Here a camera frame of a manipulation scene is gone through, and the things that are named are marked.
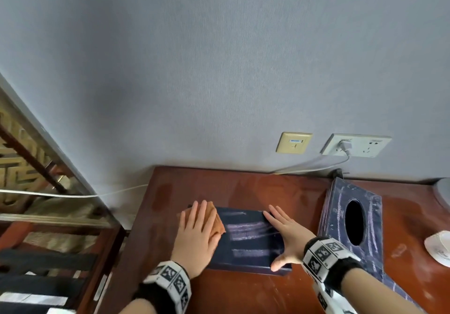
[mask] black slat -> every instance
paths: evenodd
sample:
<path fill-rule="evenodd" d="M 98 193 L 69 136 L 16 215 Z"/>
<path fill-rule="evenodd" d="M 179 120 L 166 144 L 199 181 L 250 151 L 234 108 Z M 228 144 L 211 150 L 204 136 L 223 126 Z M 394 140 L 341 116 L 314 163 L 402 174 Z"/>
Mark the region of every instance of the black slat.
<path fill-rule="evenodd" d="M 96 254 L 63 254 L 53 251 L 22 251 L 14 249 L 0 250 L 0 263 L 22 269 L 91 270 L 96 258 Z"/>
<path fill-rule="evenodd" d="M 47 314 L 56 306 L 33 305 L 30 303 L 0 302 L 1 314 Z"/>
<path fill-rule="evenodd" d="M 0 292 L 72 297 L 80 293 L 84 282 L 82 278 L 2 274 Z"/>

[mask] yellowed wall socket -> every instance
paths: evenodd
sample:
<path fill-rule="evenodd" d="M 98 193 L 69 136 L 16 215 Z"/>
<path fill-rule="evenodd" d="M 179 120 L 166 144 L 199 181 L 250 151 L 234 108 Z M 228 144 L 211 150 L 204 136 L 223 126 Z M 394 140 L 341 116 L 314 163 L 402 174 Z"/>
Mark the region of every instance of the yellowed wall socket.
<path fill-rule="evenodd" d="M 278 142 L 277 153 L 303 154 L 311 137 L 311 133 L 283 132 Z"/>

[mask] reddish-brown tabletop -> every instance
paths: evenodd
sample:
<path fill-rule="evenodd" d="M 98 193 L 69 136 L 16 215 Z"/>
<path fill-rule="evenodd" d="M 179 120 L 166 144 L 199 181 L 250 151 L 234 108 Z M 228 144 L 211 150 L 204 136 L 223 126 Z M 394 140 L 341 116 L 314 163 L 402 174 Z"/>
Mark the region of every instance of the reddish-brown tabletop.
<path fill-rule="evenodd" d="M 354 183 L 382 196 L 387 274 L 428 314 L 448 312 L 450 268 L 438 264 L 424 248 L 426 237 L 450 230 L 450 214 L 437 203 L 431 186 Z M 176 213 L 193 201 L 206 199 L 216 206 L 256 210 L 279 205 L 317 232 L 330 185 L 329 179 L 322 178 L 156 168 L 99 314 L 118 313 L 145 275 L 169 259 Z M 323 313 L 311 283 L 299 265 L 284 277 L 206 270 L 192 281 L 188 313 Z"/>

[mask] gray round object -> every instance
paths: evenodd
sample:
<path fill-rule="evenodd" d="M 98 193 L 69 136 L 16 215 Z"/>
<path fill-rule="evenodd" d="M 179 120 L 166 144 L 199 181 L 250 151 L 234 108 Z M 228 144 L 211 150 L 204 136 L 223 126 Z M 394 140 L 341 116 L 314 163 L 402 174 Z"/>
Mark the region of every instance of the gray round object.
<path fill-rule="evenodd" d="M 450 178 L 443 178 L 436 182 L 433 191 L 437 201 L 450 211 Z"/>

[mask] white cup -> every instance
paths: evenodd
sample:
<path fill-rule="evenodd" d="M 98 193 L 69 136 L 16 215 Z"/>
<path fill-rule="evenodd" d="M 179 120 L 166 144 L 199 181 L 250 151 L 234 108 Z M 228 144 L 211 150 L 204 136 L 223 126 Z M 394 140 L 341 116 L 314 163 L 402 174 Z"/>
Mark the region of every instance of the white cup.
<path fill-rule="evenodd" d="M 437 262 L 450 268 L 450 231 L 441 231 L 425 239 L 425 249 Z"/>

